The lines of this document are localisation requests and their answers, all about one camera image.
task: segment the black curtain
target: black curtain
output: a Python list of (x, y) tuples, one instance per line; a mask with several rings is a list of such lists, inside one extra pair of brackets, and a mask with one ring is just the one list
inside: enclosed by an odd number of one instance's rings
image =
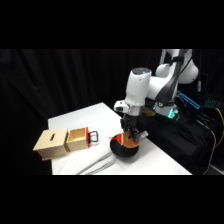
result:
[[(208, 90), (224, 98), (224, 50), (203, 50)], [(51, 162), (32, 151), (49, 118), (125, 98), (130, 71), (155, 73), (161, 49), (0, 50), (3, 174), (51, 174)]]

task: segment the wooden box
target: wooden box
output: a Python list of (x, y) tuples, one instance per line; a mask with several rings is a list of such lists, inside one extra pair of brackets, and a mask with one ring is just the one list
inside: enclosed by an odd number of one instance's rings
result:
[(67, 146), (71, 152), (89, 148), (88, 128), (71, 130), (68, 136)]
[(37, 151), (43, 161), (61, 158), (69, 155), (66, 145), (68, 129), (46, 130), (40, 136), (33, 151)]

